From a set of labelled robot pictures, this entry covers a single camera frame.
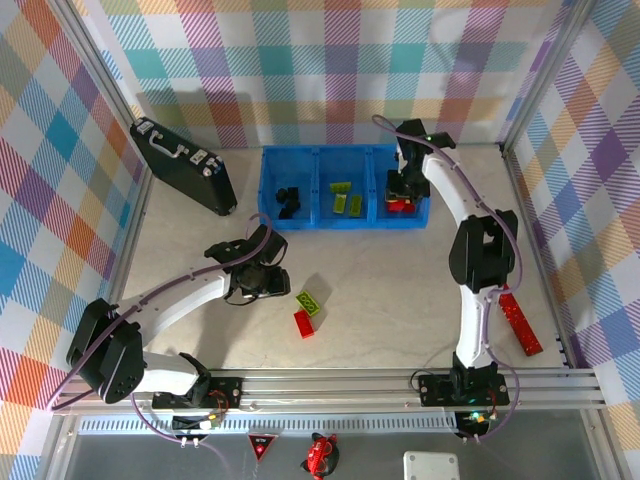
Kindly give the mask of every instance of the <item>floor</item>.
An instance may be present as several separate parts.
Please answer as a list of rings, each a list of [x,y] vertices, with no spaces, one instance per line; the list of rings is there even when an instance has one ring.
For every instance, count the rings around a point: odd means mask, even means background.
[[[218,217],[155,181],[125,297],[188,269],[210,245],[244,237],[247,219],[257,210],[261,150],[218,153],[229,170],[237,210]],[[517,209],[496,147],[461,147],[460,155],[494,206]],[[247,307],[210,302],[165,330],[148,349],[188,352],[211,368],[449,367],[460,331],[459,287],[448,268],[455,232],[435,189],[424,230],[285,232],[289,251],[282,265],[291,277],[291,295]],[[561,366],[555,325],[523,229],[519,244],[525,273],[516,298],[544,351],[526,357],[498,311],[490,324],[491,343],[517,367]],[[315,335],[304,340],[293,318],[294,294],[302,289],[322,306],[313,319]]]

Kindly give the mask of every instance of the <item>cable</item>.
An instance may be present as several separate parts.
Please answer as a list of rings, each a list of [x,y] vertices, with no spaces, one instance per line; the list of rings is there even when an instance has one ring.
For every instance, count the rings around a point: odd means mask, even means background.
[[[46,410],[48,411],[56,411],[56,410],[60,410],[62,408],[68,407],[70,405],[73,405],[75,402],[77,402],[78,400],[81,400],[83,398],[85,398],[86,396],[88,396],[90,394],[89,391],[87,392],[83,392],[80,395],[77,395],[76,397],[60,404],[57,406],[54,406],[54,403],[56,402],[56,400],[58,399],[58,397],[60,396],[60,394],[62,393],[62,391],[64,390],[64,388],[69,384],[69,382],[71,381],[71,379],[80,371],[80,369],[82,369],[82,367],[84,367],[85,363],[87,363],[87,361],[89,360],[89,358],[91,358],[91,355],[93,355],[95,353],[95,351],[98,349],[98,347],[100,347],[100,345],[102,344],[102,342],[104,342],[112,333],[113,331],[118,328],[118,326],[124,322],[127,318],[129,318],[131,315],[133,315],[134,313],[136,313],[139,309],[140,309],[140,305],[146,305],[149,300],[151,300],[152,298],[160,295],[161,293],[163,293],[164,291],[179,285],[182,282],[185,282],[187,280],[191,280],[192,277],[198,277],[200,275],[203,275],[205,273],[210,273],[216,270],[221,270],[223,268],[228,268],[228,267],[233,267],[235,265],[238,265],[240,263],[244,263],[247,260],[250,260],[251,258],[255,257],[256,255],[258,255],[262,249],[267,245],[267,242],[269,241],[269,238],[271,237],[271,219],[269,218],[268,215],[265,215],[264,213],[255,213],[253,215],[251,215],[251,217],[249,217],[249,221],[247,222],[247,231],[245,236],[248,238],[248,231],[249,231],[249,226],[251,225],[251,221],[256,219],[256,218],[263,218],[266,222],[267,222],[267,233],[265,234],[264,238],[262,239],[262,241],[258,244],[258,246],[251,252],[247,253],[246,255],[237,258],[235,260],[231,260],[230,262],[226,262],[226,263],[220,263],[217,265],[212,265],[210,267],[205,267],[205,268],[201,268],[199,270],[196,270],[194,272],[191,273],[191,275],[183,275],[182,277],[178,277],[176,279],[170,280],[169,282],[162,284],[160,286],[158,286],[155,290],[152,290],[151,292],[149,292],[145,297],[143,297],[140,300],[140,304],[139,305],[133,305],[131,308],[129,308],[126,312],[124,312],[120,317],[118,317],[116,320],[114,320],[107,328],[105,328],[105,330],[98,336],[98,338],[96,338],[91,345],[89,345],[89,347],[87,348],[87,350],[84,352],[84,354],[78,359],[78,361],[75,363],[75,365],[71,368],[71,370],[69,370],[69,373],[67,374],[67,376],[62,380],[62,382],[60,382],[60,385],[58,385],[58,387],[56,387],[56,389],[53,391],[53,393],[51,394],[51,397],[49,398],[49,400],[47,401],[47,405],[45,407]]]
[[[497,400],[496,400],[496,394],[493,393],[493,390],[489,389],[489,396],[491,397],[491,405],[492,405],[492,409],[491,409],[491,415],[496,415],[497,413]]]
[[[437,145],[434,145],[433,143],[425,140],[424,138],[414,137],[413,135],[405,135],[404,133],[396,132],[396,126],[389,119],[383,117],[382,115],[373,115],[371,117],[371,121],[376,126],[380,127],[383,130],[386,130],[387,132],[392,133],[398,138],[404,138],[405,140],[410,140],[412,142],[425,145],[431,148],[434,152],[436,152],[441,157],[441,159],[445,161],[453,171],[456,172],[456,174],[458,175],[458,177],[460,178],[463,185],[468,190],[469,194],[471,195],[473,200],[476,202],[478,207],[482,208],[488,215],[491,216],[491,218],[493,218],[493,220],[500,226],[500,228],[502,228],[502,231],[505,233],[507,239],[509,240],[509,243],[511,244],[511,248],[513,249],[513,252],[516,256],[516,263],[517,263],[516,282],[513,285],[511,285],[511,288],[496,287],[490,290],[487,296],[485,297],[485,308],[482,315],[482,344],[487,354],[489,355],[489,357],[491,357],[491,359],[494,362],[496,362],[496,364],[498,364],[502,368],[506,368],[513,374],[513,378],[515,382],[515,392],[513,395],[513,400],[511,402],[511,407],[509,408],[509,411],[507,412],[507,414],[504,416],[504,418],[496,428],[494,428],[491,432],[483,436],[483,439],[490,438],[491,436],[499,432],[502,428],[504,428],[504,426],[507,424],[507,422],[513,415],[513,412],[515,411],[516,406],[518,405],[518,401],[520,399],[520,379],[518,378],[517,372],[510,365],[507,365],[506,363],[498,360],[496,355],[493,353],[493,350],[491,350],[491,347],[489,346],[489,313],[491,311],[491,306],[493,305],[493,303],[495,303],[495,301],[497,301],[497,298],[500,295],[504,293],[515,292],[518,288],[520,288],[520,284],[522,283],[523,264],[522,264],[522,254],[520,253],[520,249],[518,248],[518,242],[516,241],[515,236],[511,232],[511,229],[504,222],[504,220],[502,220],[502,218],[500,218],[498,214],[484,202],[480,194],[473,187],[473,184],[471,183],[469,178],[465,175],[462,169],[460,169],[460,165],[455,160],[453,160],[453,158],[451,158],[444,150],[442,150]]]
[[[411,377],[409,378],[409,386],[410,386],[410,387],[411,387],[411,388],[412,388],[416,393],[420,393],[420,389],[418,389],[418,388],[416,388],[416,387],[414,387],[414,386],[413,386],[413,379],[414,379],[414,378],[416,378],[416,375],[417,375],[418,373],[420,373],[420,372],[422,372],[422,373],[426,373],[426,374],[428,374],[428,375],[433,375],[434,377],[436,377],[436,378],[438,379],[438,382],[449,382],[449,383],[451,383],[451,380],[450,380],[450,379],[448,379],[448,378],[442,378],[440,375],[436,375],[435,373],[430,372],[429,370],[424,370],[424,369],[422,369],[422,368],[419,368],[418,370],[416,370],[415,372],[413,372],[413,373],[411,374]]]
[[[140,411],[140,407],[138,407],[138,404],[136,403],[135,394],[133,392],[131,392],[131,395],[129,397],[131,398],[131,406],[133,407],[134,411],[136,412],[136,415],[138,416],[140,421],[142,423],[144,423],[144,425],[149,430],[151,430],[153,433],[155,433],[159,437],[164,438],[165,440],[169,440],[170,442],[178,443],[180,445],[182,444],[182,440],[178,440],[176,437],[174,437],[172,435],[169,435],[168,433],[165,433],[162,430],[158,430],[156,427],[153,426],[153,424],[149,420],[147,420],[147,418]],[[229,465],[227,460],[224,458],[222,453],[220,453],[220,451],[216,447],[214,447],[213,445],[210,445],[208,443],[204,443],[204,442],[198,442],[196,444],[193,440],[187,440],[186,443],[191,443],[193,446],[199,445],[199,446],[204,447],[204,448],[206,448],[208,450],[211,450],[213,453],[215,453],[218,456],[218,458],[220,458],[220,461],[222,462],[222,465],[224,466],[224,469],[227,471],[227,474],[229,475],[229,478],[233,477],[231,475],[231,466]]]
[[[224,394],[224,392],[220,391],[220,390],[214,390],[213,392],[211,392],[209,394],[210,397],[216,395],[216,400],[218,401],[218,410],[220,410],[221,414],[225,414],[229,411],[229,399],[227,398],[227,396]],[[222,410],[222,406],[220,405],[220,397],[222,397],[224,399],[224,402],[226,403],[226,407],[224,409],[224,411]]]
[[[224,303],[226,303],[227,305],[231,305],[232,307],[246,307],[247,305],[251,305],[257,299],[258,297],[251,297],[250,300],[247,300],[244,303],[233,303],[229,301],[229,297],[224,297]]]

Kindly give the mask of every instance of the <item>blue storage tray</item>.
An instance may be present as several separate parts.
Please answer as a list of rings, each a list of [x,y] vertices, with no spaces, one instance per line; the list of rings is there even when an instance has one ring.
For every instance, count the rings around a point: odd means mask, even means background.
[[[304,145],[264,147],[258,209],[273,220],[276,230],[424,228],[429,199],[415,213],[387,212],[384,192],[387,170],[395,170],[395,145]],[[351,182],[344,214],[333,213],[335,194],[329,185]],[[298,187],[300,210],[280,220],[280,188]],[[360,217],[349,216],[352,195],[362,196]]]

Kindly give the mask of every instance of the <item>black briefcase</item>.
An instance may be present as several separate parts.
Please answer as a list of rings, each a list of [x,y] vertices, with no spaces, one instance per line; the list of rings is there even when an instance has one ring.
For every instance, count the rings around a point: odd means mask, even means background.
[[[222,159],[142,117],[129,130],[153,174],[218,215],[238,205]]]

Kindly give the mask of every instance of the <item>warning sign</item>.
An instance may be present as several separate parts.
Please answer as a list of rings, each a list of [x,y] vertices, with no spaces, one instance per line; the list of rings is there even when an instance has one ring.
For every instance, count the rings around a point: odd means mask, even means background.
[[[258,461],[262,460],[262,457],[264,456],[264,454],[267,453],[267,449],[276,438],[277,438],[277,435],[267,435],[267,434],[257,434],[257,433],[249,434],[249,442],[251,442],[253,453],[256,454],[256,459]]]

